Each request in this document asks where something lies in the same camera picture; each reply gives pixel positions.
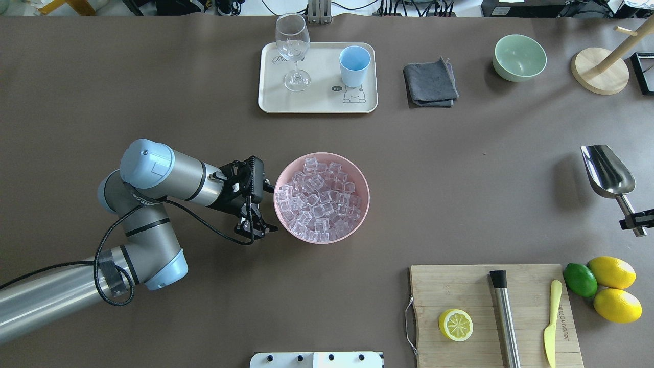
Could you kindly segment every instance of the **metal ice scoop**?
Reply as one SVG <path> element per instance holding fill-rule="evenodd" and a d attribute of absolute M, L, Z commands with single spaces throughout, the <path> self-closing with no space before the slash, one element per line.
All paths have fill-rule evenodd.
<path fill-rule="evenodd" d="M 581 155 L 586 165 L 586 174 L 595 193 L 604 198 L 615 198 L 625 217 L 634 214 L 626 194 L 636 188 L 636 180 L 629 169 L 607 145 L 582 146 Z M 645 236 L 642 227 L 634 227 L 636 236 Z"/>

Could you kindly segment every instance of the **black cap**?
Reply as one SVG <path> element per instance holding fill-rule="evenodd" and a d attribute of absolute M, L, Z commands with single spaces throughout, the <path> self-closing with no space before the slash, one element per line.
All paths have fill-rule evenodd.
<path fill-rule="evenodd" d="M 505 270 L 491 271 L 490 272 L 490 279 L 492 280 L 492 286 L 495 289 L 499 289 L 501 287 L 506 287 L 506 271 Z"/>

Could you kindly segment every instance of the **cutting board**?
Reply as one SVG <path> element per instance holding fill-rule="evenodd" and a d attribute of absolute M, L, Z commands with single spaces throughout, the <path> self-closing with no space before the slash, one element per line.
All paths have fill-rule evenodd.
<path fill-rule="evenodd" d="M 561 265 L 413 265 L 411 291 L 417 320 L 418 368 L 507 367 L 488 276 L 492 270 L 506 270 L 522 367 L 549 367 L 543 330 L 549 324 L 551 282 L 557 279 L 565 285 Z M 465 310 L 472 319 L 472 336 L 464 342 L 447 339 L 438 327 L 438 317 L 450 308 Z M 583 367 L 565 287 L 557 318 L 556 352 L 557 368 Z"/>

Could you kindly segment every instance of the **printed logo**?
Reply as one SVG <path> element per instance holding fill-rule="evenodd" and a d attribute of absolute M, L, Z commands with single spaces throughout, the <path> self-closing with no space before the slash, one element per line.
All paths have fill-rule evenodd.
<path fill-rule="evenodd" d="M 568 326 L 566 325 L 566 316 L 563 314 L 563 306 L 559 305 L 559 319 L 561 320 L 561 331 L 563 332 L 563 339 L 565 341 L 570 341 L 570 333 L 568 332 Z"/>
<path fill-rule="evenodd" d="M 274 56 L 274 57 L 273 57 L 273 64 L 277 65 L 277 64 L 279 64 L 279 63 L 283 63 L 283 62 L 287 62 L 287 63 L 288 63 L 289 61 L 286 60 L 286 59 L 284 59 L 284 57 L 281 56 L 281 55 L 277 55 L 277 56 Z"/>
<path fill-rule="evenodd" d="M 358 86 L 354 88 L 345 86 L 345 89 L 343 89 L 342 86 L 333 86 L 332 91 L 334 92 L 345 91 L 345 94 L 343 96 L 343 103 L 366 102 L 366 93 L 364 92 L 363 86 Z"/>

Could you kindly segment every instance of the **lemon slice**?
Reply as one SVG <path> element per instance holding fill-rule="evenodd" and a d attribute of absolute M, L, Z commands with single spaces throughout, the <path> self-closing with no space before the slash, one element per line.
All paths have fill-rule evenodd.
<path fill-rule="evenodd" d="M 472 318 L 461 309 L 448 309 L 438 318 L 438 327 L 445 337 L 465 341 L 472 336 Z"/>

